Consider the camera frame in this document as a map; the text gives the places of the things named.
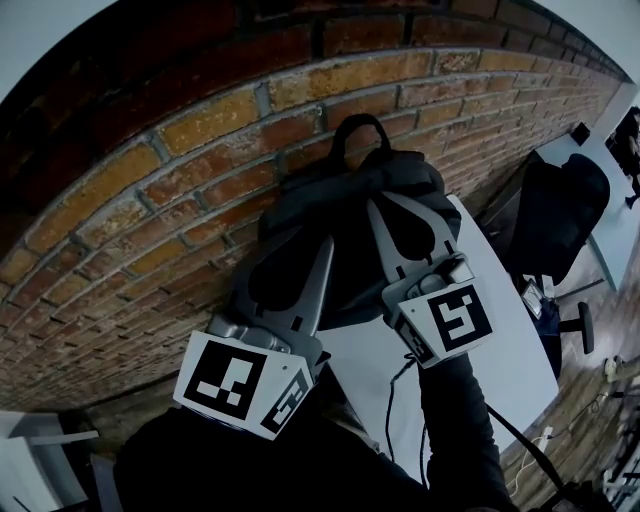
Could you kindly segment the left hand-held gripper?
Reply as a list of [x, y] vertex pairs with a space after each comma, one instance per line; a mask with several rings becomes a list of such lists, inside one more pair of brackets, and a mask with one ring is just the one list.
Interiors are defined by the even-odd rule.
[[321, 243], [306, 278], [306, 234], [260, 242], [234, 270], [228, 308], [189, 339], [173, 398], [235, 429], [274, 440], [314, 387], [326, 354], [316, 332], [334, 240]]

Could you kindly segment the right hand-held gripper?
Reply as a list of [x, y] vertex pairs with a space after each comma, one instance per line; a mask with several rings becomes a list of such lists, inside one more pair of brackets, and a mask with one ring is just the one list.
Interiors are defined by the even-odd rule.
[[434, 210], [409, 197], [385, 192], [369, 199], [367, 214], [387, 281], [382, 292], [398, 334], [417, 363], [433, 367], [462, 355], [493, 334], [493, 312], [485, 281], [457, 252], [426, 267], [453, 235]]

